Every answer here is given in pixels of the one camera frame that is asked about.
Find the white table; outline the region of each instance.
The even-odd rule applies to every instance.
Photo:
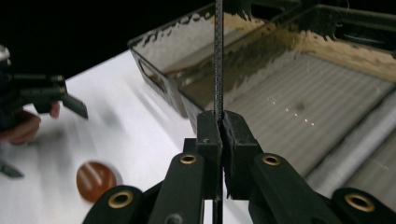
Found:
[[[195,137],[190,121],[144,82],[129,50],[68,79],[67,89],[87,106],[89,120],[62,107],[58,119],[41,116],[34,141],[0,148],[0,157],[25,175],[0,175],[1,224],[81,223],[92,207],[77,189],[83,162],[104,162],[118,184],[144,191],[164,179],[184,138]],[[211,223],[210,201],[205,223]],[[252,223],[248,203],[225,200],[224,223]]]

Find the brown egg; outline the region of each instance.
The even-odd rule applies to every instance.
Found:
[[[87,161],[78,168],[78,192],[88,202],[96,203],[104,192],[116,185],[116,176],[101,162]]]

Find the human hand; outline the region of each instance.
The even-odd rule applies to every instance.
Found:
[[[49,115],[57,119],[60,108],[59,102],[52,103]],[[11,144],[21,144],[32,140],[37,134],[41,122],[38,115],[21,109],[15,113],[15,116],[20,124],[12,129],[0,132],[0,142],[8,141]]]

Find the dark background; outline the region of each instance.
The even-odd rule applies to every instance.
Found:
[[[346,0],[320,1],[347,4]],[[214,0],[4,2],[0,4],[0,44],[11,53],[13,72],[71,77],[124,52],[130,39]],[[356,9],[396,11],[393,0],[348,2]]]

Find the table surface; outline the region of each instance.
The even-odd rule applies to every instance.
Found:
[[[62,107],[58,119],[40,116],[33,141],[1,145],[0,157],[24,173],[20,179],[0,175],[2,224],[82,223],[92,207],[76,183],[85,161],[107,164],[119,185],[144,191],[164,179],[184,138],[196,136],[190,121],[145,83],[129,50],[66,84],[87,106],[89,119]],[[25,109],[35,112],[31,105]],[[210,201],[204,223],[211,223]],[[248,202],[225,200],[224,223],[252,223]]]

